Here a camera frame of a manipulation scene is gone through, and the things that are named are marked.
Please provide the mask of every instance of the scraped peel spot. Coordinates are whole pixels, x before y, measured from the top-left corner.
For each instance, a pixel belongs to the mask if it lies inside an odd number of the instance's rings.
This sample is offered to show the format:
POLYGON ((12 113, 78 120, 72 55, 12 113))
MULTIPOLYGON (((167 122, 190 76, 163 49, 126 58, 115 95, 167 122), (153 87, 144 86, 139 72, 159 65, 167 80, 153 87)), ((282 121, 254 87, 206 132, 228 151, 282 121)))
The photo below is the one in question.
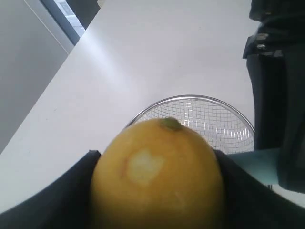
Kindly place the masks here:
POLYGON ((148 150, 141 150, 129 159, 127 176, 140 186, 148 186, 160 172, 164 161, 162 156, 155 156, 148 150))

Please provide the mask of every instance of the white tabletop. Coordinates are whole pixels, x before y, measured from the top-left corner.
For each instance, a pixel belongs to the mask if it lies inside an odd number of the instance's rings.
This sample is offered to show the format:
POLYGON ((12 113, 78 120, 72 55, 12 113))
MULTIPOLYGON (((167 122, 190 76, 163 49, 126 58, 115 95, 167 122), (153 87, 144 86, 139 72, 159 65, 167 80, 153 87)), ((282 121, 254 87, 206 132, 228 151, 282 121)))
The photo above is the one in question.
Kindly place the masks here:
POLYGON ((254 123, 249 10, 250 0, 107 0, 0 155, 0 212, 102 152, 158 100, 207 95, 254 123))

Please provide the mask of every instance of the mesh basket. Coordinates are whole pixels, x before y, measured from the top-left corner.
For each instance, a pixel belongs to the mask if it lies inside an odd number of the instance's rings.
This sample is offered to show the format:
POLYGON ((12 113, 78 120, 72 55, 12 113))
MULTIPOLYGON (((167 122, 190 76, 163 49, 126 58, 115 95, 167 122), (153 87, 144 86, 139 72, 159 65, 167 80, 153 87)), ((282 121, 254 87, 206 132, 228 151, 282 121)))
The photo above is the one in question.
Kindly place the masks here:
POLYGON ((254 149, 254 128, 235 108, 220 100, 183 95, 161 100, 140 112, 128 125, 152 118, 174 117, 226 154, 254 149))

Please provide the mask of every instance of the gray wall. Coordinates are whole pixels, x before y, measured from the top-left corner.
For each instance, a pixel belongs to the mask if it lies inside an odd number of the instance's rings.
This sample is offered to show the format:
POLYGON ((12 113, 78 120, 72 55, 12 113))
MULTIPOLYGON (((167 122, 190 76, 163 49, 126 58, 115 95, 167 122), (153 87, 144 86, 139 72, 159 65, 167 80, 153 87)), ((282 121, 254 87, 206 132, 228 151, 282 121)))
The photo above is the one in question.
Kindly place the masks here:
POLYGON ((0 153, 68 53, 22 0, 0 1, 0 153))

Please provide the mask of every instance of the metal strainer rim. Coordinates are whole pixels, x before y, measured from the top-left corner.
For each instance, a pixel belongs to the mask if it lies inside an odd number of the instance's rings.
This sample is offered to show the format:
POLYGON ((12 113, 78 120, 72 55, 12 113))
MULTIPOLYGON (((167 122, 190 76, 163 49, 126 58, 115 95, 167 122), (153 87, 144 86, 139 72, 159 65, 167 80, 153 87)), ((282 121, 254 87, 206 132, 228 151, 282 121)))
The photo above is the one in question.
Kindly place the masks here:
POLYGON ((236 108, 234 108, 233 106, 231 106, 231 105, 227 104, 226 102, 221 101, 219 99, 215 99, 215 98, 205 96, 205 95, 195 95, 195 94, 176 95, 176 96, 172 96, 172 97, 157 101, 157 102, 153 103, 152 105, 148 106, 147 108, 145 108, 144 110, 142 110, 141 112, 139 112, 126 125, 126 127, 134 124, 143 114, 145 114, 146 112, 149 112, 150 110, 152 110, 152 109, 154 109, 158 106, 161 106, 161 105, 166 104, 168 102, 185 100, 185 99, 197 99, 197 100, 201 100, 201 101, 205 101, 205 102, 211 102, 213 104, 219 105, 219 106, 229 110, 234 115, 236 115, 240 119, 240 121, 243 122, 248 127, 249 131, 251 132, 252 136, 254 137, 254 127, 252 126, 250 121, 240 111, 238 111, 236 108))

